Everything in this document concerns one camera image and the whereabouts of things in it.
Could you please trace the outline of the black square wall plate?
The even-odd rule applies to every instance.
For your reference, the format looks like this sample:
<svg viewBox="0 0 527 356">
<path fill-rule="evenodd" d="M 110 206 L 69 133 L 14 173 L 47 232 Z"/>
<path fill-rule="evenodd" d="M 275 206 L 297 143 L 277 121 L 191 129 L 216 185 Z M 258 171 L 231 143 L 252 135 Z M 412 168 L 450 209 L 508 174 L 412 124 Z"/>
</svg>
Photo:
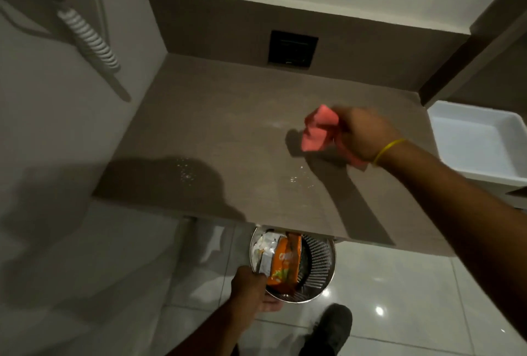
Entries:
<svg viewBox="0 0 527 356">
<path fill-rule="evenodd" d="M 272 30 L 268 63 L 309 69 L 318 44 L 318 37 Z"/>
</svg>

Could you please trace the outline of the person's black shoe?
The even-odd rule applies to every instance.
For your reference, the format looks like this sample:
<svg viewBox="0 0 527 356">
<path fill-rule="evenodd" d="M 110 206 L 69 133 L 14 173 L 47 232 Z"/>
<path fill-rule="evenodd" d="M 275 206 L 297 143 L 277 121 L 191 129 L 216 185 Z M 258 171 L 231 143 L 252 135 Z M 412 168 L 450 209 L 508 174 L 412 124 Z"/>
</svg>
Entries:
<svg viewBox="0 0 527 356">
<path fill-rule="evenodd" d="M 341 304 L 329 305 L 298 356 L 338 356 L 352 330 L 352 312 Z"/>
</svg>

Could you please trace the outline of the pink cleaning cloth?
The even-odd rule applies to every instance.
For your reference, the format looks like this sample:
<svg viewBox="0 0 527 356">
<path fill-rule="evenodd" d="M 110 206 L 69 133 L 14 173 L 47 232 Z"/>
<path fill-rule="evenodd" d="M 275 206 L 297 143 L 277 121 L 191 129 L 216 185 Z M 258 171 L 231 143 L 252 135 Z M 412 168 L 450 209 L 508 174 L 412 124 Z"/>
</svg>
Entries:
<svg viewBox="0 0 527 356">
<path fill-rule="evenodd" d="M 326 105 L 319 106 L 306 116 L 300 148 L 303 152 L 324 151 L 333 146 L 347 163 L 364 171 L 368 162 L 363 161 L 346 148 L 342 139 L 342 124 L 338 114 Z"/>
</svg>

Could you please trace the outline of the person's right hand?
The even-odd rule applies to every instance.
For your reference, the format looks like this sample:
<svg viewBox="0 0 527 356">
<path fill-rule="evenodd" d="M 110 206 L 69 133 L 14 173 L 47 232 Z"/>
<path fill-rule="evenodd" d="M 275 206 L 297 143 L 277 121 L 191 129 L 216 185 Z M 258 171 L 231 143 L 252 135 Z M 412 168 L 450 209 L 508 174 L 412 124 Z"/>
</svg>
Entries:
<svg viewBox="0 0 527 356">
<path fill-rule="evenodd" d="M 333 106 L 342 124 L 342 139 L 348 150 L 372 163 L 376 154 L 393 140 L 404 138 L 392 123 L 364 107 Z"/>
</svg>

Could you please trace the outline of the white rectangular sink basin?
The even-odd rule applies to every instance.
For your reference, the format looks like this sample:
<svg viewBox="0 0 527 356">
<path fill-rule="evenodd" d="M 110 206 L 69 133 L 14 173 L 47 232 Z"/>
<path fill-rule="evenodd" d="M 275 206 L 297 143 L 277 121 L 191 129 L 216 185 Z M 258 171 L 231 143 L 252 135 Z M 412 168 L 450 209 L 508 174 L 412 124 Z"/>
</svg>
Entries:
<svg viewBox="0 0 527 356">
<path fill-rule="evenodd" d="M 527 126 L 513 112 L 437 101 L 428 110 L 440 159 L 466 178 L 527 187 Z"/>
</svg>

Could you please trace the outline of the person's right forearm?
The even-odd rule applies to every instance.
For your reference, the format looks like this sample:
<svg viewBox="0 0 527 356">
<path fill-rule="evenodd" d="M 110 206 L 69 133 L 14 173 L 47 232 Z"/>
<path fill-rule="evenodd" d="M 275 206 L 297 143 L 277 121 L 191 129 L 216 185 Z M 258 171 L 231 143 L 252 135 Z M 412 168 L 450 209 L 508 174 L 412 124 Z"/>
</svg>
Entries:
<svg viewBox="0 0 527 356">
<path fill-rule="evenodd" d="M 505 319 L 527 341 L 527 214 L 406 140 L 378 166 L 401 182 Z"/>
</svg>

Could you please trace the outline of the perforated metal waste bin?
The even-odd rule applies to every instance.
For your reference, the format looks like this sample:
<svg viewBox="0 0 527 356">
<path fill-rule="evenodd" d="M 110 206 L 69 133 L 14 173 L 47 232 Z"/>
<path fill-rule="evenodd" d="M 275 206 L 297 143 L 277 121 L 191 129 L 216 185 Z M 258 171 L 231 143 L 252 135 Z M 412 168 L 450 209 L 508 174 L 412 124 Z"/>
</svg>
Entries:
<svg viewBox="0 0 527 356">
<path fill-rule="evenodd" d="M 249 242 L 250 266 L 251 246 L 256 241 L 256 235 L 267 231 L 287 234 L 285 231 L 269 227 L 257 227 Z M 301 235 L 301 259 L 295 292 L 293 295 L 284 295 L 266 286 L 267 294 L 289 304 L 305 304 L 322 295 L 333 279 L 336 265 L 336 249 L 333 240 L 307 233 L 297 234 Z"/>
</svg>

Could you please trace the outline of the white crumpled wrapper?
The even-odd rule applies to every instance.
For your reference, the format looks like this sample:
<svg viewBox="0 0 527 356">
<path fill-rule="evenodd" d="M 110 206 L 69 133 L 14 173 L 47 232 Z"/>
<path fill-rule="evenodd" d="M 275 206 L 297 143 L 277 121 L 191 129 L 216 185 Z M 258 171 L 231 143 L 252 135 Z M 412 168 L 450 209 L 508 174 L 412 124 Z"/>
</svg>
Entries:
<svg viewBox="0 0 527 356">
<path fill-rule="evenodd" d="M 285 237 L 286 235 L 284 233 L 274 231 L 267 231 L 256 235 L 256 241 L 251 246 L 250 253 L 251 266 L 254 272 L 264 274 L 266 277 L 271 276 L 275 251 L 280 239 Z"/>
</svg>

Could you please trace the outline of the person's left forearm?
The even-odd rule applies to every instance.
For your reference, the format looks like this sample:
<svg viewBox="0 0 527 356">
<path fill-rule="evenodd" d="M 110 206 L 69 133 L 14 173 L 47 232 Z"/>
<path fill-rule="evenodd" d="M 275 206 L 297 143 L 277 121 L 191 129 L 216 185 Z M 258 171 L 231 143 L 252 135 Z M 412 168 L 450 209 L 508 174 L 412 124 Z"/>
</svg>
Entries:
<svg viewBox="0 0 527 356">
<path fill-rule="evenodd" d="M 261 311 L 264 296 L 232 296 L 166 356 L 231 356 Z"/>
</svg>

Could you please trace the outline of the person's left hand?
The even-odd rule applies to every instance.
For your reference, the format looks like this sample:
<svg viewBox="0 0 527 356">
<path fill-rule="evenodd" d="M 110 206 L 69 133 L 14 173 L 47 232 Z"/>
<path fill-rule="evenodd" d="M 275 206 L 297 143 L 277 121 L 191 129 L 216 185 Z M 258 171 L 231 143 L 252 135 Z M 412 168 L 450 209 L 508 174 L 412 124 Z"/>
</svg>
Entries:
<svg viewBox="0 0 527 356">
<path fill-rule="evenodd" d="M 250 266 L 238 267 L 231 281 L 231 293 L 228 299 L 234 308 L 245 315 L 255 316 L 264 297 L 267 294 L 267 277 L 254 273 Z"/>
</svg>

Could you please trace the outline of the orange snack packet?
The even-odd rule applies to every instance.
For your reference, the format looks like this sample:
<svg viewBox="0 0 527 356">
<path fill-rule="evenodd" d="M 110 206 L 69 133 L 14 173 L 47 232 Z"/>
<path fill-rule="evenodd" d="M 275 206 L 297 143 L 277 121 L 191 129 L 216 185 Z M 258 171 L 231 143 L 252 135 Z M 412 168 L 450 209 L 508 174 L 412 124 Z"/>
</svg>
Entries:
<svg viewBox="0 0 527 356">
<path fill-rule="evenodd" d="M 272 250 L 267 286 L 280 294 L 293 295 L 300 270 L 301 235 L 287 233 L 280 236 Z"/>
</svg>

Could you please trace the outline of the yellow wristband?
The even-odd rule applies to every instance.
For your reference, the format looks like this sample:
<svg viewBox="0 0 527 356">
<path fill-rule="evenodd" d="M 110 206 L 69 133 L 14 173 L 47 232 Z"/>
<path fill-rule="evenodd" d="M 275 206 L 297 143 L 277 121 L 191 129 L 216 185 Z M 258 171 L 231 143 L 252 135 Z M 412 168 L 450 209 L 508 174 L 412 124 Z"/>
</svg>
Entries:
<svg viewBox="0 0 527 356">
<path fill-rule="evenodd" d="M 404 143 L 406 142 L 406 139 L 405 138 L 400 138 L 400 139 L 397 139 L 397 140 L 393 140 L 392 142 L 388 143 L 385 147 L 383 147 L 377 154 L 376 156 L 374 157 L 374 159 L 372 160 L 372 165 L 375 165 L 377 166 L 378 165 L 378 162 L 380 160 L 380 158 L 388 151 L 390 150 L 391 148 L 393 148 L 394 146 L 397 146 L 398 144 L 401 144 L 401 143 Z"/>
</svg>

